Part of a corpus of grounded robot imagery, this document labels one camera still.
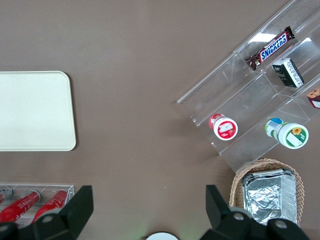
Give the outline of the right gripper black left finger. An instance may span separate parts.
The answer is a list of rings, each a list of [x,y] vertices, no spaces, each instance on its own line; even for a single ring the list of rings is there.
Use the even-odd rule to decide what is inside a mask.
[[[93,188],[83,185],[58,212],[47,213],[34,223],[18,228],[14,222],[0,224],[2,240],[76,240],[94,211]]]

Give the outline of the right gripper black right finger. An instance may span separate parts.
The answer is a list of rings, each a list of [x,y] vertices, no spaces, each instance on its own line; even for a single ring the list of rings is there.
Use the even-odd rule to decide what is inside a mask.
[[[202,240],[308,240],[306,233],[290,220],[276,218],[267,225],[244,212],[231,210],[216,185],[205,189],[205,207],[211,229]]]

